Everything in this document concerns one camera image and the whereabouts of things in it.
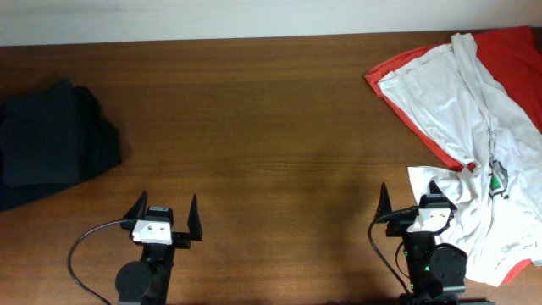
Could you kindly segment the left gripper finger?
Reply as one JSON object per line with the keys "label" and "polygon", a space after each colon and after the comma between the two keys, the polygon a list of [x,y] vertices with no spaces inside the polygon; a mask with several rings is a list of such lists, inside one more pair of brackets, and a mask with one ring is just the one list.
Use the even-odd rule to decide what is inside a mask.
{"label": "left gripper finger", "polygon": [[187,220],[187,226],[189,229],[189,236],[192,241],[202,240],[202,223],[198,213],[197,196],[193,195],[191,199],[191,207]]}
{"label": "left gripper finger", "polygon": [[122,220],[139,220],[145,216],[147,208],[147,192],[143,191],[135,204],[126,212]]}

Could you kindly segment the white t-shirt with green print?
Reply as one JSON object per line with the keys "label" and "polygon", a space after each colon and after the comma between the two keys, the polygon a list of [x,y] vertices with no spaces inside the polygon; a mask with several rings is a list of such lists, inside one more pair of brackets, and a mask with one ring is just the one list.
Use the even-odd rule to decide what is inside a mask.
{"label": "white t-shirt with green print", "polygon": [[457,171],[408,170],[421,197],[434,182],[456,205],[440,242],[468,256],[467,277],[500,285],[523,260],[541,257],[541,134],[489,72],[469,34],[389,72],[379,89]]}

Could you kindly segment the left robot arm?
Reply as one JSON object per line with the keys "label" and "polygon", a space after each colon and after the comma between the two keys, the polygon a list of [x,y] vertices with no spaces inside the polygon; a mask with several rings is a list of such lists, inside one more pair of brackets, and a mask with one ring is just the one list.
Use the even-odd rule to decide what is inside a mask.
{"label": "left robot arm", "polygon": [[141,258],[124,265],[116,275],[119,303],[164,305],[177,250],[189,249],[203,237],[197,197],[191,199],[187,232],[175,232],[172,208],[148,207],[144,191],[122,218],[120,227],[142,247]]}

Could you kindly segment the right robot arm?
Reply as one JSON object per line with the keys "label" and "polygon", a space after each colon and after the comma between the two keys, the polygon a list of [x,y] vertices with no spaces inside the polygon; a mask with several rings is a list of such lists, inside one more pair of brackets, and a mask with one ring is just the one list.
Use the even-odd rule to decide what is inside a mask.
{"label": "right robot arm", "polygon": [[399,279],[404,292],[401,304],[458,304],[465,291],[467,254],[449,243],[438,243],[436,237],[450,227],[457,207],[435,182],[429,192],[410,208],[394,211],[386,184],[380,187],[379,204],[368,234],[376,224],[385,224],[388,237],[400,237],[398,247],[404,252],[407,277]]}

